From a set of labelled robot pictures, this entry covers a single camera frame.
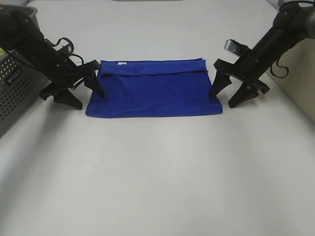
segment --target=black cable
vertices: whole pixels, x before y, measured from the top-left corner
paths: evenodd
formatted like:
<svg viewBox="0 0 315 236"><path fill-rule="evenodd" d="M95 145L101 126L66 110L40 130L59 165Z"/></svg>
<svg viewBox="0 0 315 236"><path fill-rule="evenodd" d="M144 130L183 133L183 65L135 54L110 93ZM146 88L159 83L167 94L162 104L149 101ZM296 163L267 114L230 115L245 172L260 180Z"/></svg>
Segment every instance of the black cable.
<svg viewBox="0 0 315 236"><path fill-rule="evenodd" d="M308 4L312 4L315 5L315 1L304 1L304 0L298 0L298 1L288 1L285 4L283 4L280 8L279 11L283 10L283 8L289 4L293 4L293 3L308 3Z"/></svg>
<svg viewBox="0 0 315 236"><path fill-rule="evenodd" d="M290 70L289 70L289 68L286 67L286 66L280 66L280 65L279 65L279 61L280 61L280 58L277 60L276 65L277 65L277 67L279 67L279 68L284 68L284 69L286 70L286 75L285 75L285 76L278 76L278 75L276 75L276 74L274 73L274 71L273 71L272 65L271 65L271 67L270 67L270 74L272 74L273 76L275 76L275 77L277 77L277 78L284 79L285 77L287 77L287 76L289 75Z"/></svg>
<svg viewBox="0 0 315 236"><path fill-rule="evenodd" d="M47 43L49 43L52 47L57 47L60 43L61 43L61 41L62 40L64 40L64 41L66 41L68 44L70 44L70 47L71 47L71 52L70 53L73 53L73 51L74 51L74 45L73 45L73 43L72 43L72 41L70 40L70 39L68 39L68 38L66 38L66 37L62 37L62 38L60 38L58 41L57 41L57 43L56 44L53 44L49 39L45 39L45 41L47 42Z"/></svg>
<svg viewBox="0 0 315 236"><path fill-rule="evenodd" d="M83 58L81 56L79 56L77 54L69 54L69 55L79 58L81 60L82 65L84 64L84 60L83 60Z"/></svg>
<svg viewBox="0 0 315 236"><path fill-rule="evenodd" d="M17 58L16 56L14 56L12 53L10 53L8 50L6 49L3 49L5 51L5 53L7 53L10 57L12 57L13 59L15 59L16 61L18 61L19 63L23 64L24 66L32 69L32 70L35 70L35 67L31 64L28 64L24 61L22 61L21 59Z"/></svg>

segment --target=perforated metal panel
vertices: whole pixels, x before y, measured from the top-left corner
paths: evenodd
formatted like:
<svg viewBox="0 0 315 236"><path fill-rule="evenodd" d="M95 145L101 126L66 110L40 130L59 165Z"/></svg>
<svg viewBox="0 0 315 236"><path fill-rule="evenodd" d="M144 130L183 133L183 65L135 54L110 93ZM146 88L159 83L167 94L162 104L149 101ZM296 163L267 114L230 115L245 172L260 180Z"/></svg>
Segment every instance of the perforated metal panel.
<svg viewBox="0 0 315 236"><path fill-rule="evenodd" d="M14 52L14 56L27 62ZM0 65L0 137L38 98L48 79L41 73L7 56Z"/></svg>

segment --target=white wall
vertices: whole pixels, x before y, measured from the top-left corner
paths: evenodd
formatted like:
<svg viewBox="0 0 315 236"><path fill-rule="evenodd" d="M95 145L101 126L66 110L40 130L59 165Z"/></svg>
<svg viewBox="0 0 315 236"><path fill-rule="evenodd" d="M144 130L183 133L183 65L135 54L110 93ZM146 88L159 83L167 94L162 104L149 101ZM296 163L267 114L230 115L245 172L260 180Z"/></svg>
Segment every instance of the white wall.
<svg viewBox="0 0 315 236"><path fill-rule="evenodd" d="M290 69L288 77L279 79L268 74L282 87L292 100L315 122L315 40L306 39L287 51L279 65ZM273 67L277 75L285 70Z"/></svg>
<svg viewBox="0 0 315 236"><path fill-rule="evenodd" d="M182 1L182 0L112 0L112 1Z"/></svg>
<svg viewBox="0 0 315 236"><path fill-rule="evenodd" d="M1 3L6 4L16 4L16 5L26 5L29 3L28 0L0 0Z"/></svg>

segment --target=folded blue towel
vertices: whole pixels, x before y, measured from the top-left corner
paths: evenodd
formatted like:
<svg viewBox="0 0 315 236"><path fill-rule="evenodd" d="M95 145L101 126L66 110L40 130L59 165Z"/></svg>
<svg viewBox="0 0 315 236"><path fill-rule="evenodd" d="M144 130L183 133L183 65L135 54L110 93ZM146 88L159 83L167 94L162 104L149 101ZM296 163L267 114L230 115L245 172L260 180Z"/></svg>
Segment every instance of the folded blue towel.
<svg viewBox="0 0 315 236"><path fill-rule="evenodd" d="M222 113L203 59L102 61L97 76L105 91L93 92L86 114L100 118L181 117Z"/></svg>

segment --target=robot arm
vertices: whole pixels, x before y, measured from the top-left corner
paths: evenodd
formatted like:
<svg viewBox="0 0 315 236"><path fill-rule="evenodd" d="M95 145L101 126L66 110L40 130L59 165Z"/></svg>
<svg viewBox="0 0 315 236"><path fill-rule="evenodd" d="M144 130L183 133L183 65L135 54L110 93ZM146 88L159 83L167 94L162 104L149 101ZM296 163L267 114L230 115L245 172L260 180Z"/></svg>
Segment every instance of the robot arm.
<svg viewBox="0 0 315 236"><path fill-rule="evenodd" d="M16 50L27 61L14 57L15 59L51 80L51 84L40 92L40 97L44 100L53 96L55 102L81 110L82 103L68 89L75 89L83 82L100 97L104 96L95 74L100 69L99 63L94 60L84 64L80 56L73 54L74 46L69 39L62 38L68 45L55 50L54 47L62 39L57 45L44 39L44 35L29 16L21 11L0 12L0 32L2 49L12 57L14 56L10 51ZM70 56L81 58L82 65L77 66Z"/></svg>
<svg viewBox="0 0 315 236"><path fill-rule="evenodd" d="M267 0L276 10L279 10L279 8L288 1L291 0Z"/></svg>
<svg viewBox="0 0 315 236"><path fill-rule="evenodd" d="M299 3L310 3L312 6L301 7ZM209 96L215 97L222 89L230 85L232 83L230 76L243 82L229 101L231 108L258 97L259 91L265 94L269 88L259 80L260 76L283 53L305 38L315 39L315 2L286 2L279 8L271 29L253 49L235 41L227 43L226 48L234 51L240 58L234 64L221 59L216 61L214 66L217 74Z"/></svg>

